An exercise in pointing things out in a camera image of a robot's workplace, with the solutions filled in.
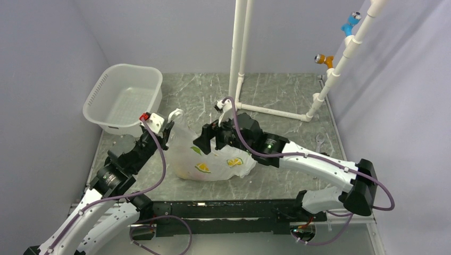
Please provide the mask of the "white plastic bag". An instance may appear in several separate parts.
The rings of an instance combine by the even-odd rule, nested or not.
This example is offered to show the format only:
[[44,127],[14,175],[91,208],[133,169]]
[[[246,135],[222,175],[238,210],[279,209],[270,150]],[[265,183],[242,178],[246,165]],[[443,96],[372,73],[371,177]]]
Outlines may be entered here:
[[174,121],[165,153],[166,163],[175,175],[184,180],[224,181],[234,176],[243,178],[256,166],[248,153],[232,147],[212,151],[208,155],[193,144],[196,133],[188,126],[182,109],[169,114]]

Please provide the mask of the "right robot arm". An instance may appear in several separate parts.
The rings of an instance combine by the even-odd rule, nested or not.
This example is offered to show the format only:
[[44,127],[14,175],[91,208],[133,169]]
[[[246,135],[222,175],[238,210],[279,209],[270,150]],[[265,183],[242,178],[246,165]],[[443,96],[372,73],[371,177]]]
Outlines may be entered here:
[[323,190],[299,192],[293,206],[299,220],[331,209],[346,209],[360,216],[372,214],[377,176],[369,160],[343,161],[305,149],[285,137],[264,132],[246,113],[223,123],[216,120],[205,124],[193,144],[209,154],[212,139],[216,150],[240,149],[251,153],[261,165],[301,171],[332,184]]

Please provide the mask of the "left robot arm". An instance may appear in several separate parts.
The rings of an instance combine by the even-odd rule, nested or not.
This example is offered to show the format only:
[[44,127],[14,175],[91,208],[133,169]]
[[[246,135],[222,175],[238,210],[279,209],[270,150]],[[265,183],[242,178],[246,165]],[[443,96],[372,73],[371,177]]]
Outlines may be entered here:
[[47,241],[24,254],[96,254],[128,225],[148,222],[154,215],[152,200],[144,191],[126,192],[155,152],[164,155],[173,126],[148,120],[141,125],[140,138],[122,136],[75,210]]

